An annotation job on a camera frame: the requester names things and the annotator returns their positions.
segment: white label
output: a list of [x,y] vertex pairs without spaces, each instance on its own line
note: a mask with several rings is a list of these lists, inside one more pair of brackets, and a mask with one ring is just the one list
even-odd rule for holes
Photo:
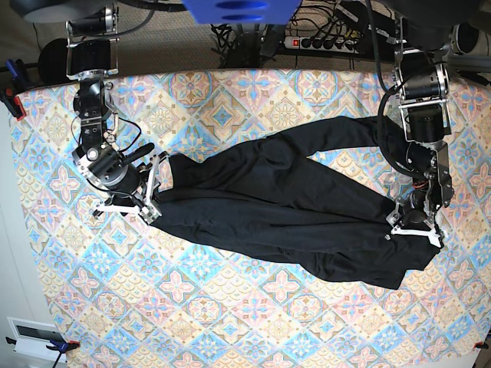
[[390,37],[390,35],[386,31],[384,31],[383,29],[380,29],[380,28],[377,28],[377,33],[379,35],[382,35],[382,36],[387,37],[387,38]]
[[346,15],[348,18],[350,18],[352,21],[356,21],[358,22],[360,19],[354,15],[353,13],[350,13],[348,10],[346,10],[345,8],[343,8],[342,6],[338,6],[337,9],[343,13],[344,15]]

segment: table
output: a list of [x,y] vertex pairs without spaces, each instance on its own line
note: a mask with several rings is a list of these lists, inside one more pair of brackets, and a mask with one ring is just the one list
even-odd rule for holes
[[[375,115],[373,74],[198,71],[113,80],[141,144],[202,161],[236,143],[337,115]],[[491,327],[490,92],[451,84],[455,196],[447,246],[389,291],[327,283],[300,266],[190,244],[138,217],[91,218],[98,194],[71,162],[77,86],[20,96],[10,119],[25,223],[54,323],[81,348],[70,367],[376,367],[466,355]],[[137,131],[125,126],[121,146]],[[410,188],[375,148],[312,159],[394,198]],[[161,167],[162,189],[172,175]]]

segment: metal bracket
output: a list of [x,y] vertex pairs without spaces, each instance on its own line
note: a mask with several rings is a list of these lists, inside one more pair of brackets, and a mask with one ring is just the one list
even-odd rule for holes
[[123,213],[133,213],[135,215],[140,213],[140,209],[137,205],[133,207],[128,207],[125,205],[106,205],[104,202],[96,203],[95,205],[97,211],[101,212],[123,212]]
[[440,241],[440,234],[437,233],[435,228],[432,228],[428,232],[423,230],[406,230],[402,229],[399,225],[396,225],[390,231],[392,235],[416,235],[416,236],[426,236],[432,245],[437,248],[442,248],[442,243]]
[[155,190],[155,186],[158,183],[155,178],[159,172],[159,156],[153,154],[150,158],[150,162],[152,164],[152,168],[150,169],[150,173],[148,174],[147,190],[145,192],[145,199],[143,201],[145,203],[145,206],[140,210],[140,216],[143,220],[145,220],[147,224],[151,224],[162,215],[158,204],[152,200],[153,191]]

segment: red clamp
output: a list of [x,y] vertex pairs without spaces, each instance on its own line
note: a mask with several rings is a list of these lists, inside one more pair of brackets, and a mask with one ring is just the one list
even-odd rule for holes
[[5,88],[5,90],[0,90],[0,101],[5,104],[8,111],[12,114],[17,121],[25,118],[25,110],[22,106],[21,99],[14,95],[11,88]]
[[489,345],[486,341],[480,341],[479,343],[474,344],[474,350],[475,349],[489,349]]

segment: black garment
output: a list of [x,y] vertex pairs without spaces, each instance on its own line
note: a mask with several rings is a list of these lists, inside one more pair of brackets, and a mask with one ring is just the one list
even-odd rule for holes
[[[402,129],[389,119],[386,125],[387,147],[405,164]],[[203,163],[171,156],[174,188],[158,194],[163,215],[152,226],[193,243],[298,263],[322,280],[397,289],[406,270],[423,270],[439,249],[426,237],[387,240],[394,202],[306,158],[377,146],[375,128],[375,117],[336,117],[240,143]]]

